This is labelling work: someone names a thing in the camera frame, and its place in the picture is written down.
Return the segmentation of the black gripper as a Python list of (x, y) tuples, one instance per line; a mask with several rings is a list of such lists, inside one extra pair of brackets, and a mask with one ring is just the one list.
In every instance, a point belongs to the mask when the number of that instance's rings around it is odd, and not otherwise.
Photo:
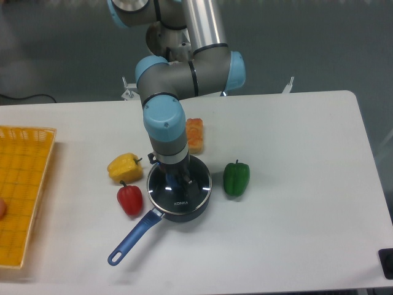
[(176, 155), (161, 155), (157, 152), (148, 154), (150, 164), (157, 164), (162, 172), (173, 175), (175, 178), (182, 179), (182, 187), (187, 199), (194, 199), (199, 194), (199, 187), (196, 180), (190, 176), (189, 153)]

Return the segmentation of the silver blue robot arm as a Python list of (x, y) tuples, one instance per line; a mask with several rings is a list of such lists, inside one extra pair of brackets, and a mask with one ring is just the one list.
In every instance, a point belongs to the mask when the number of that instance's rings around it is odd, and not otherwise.
[(161, 55), (143, 58), (135, 68), (143, 122), (152, 157), (179, 192), (196, 196), (200, 189), (189, 173), (186, 98), (242, 87), (246, 69), (239, 52), (228, 48), (216, 1), (109, 1), (113, 19), (123, 26), (159, 22), (173, 31), (187, 30), (191, 58), (170, 63)]

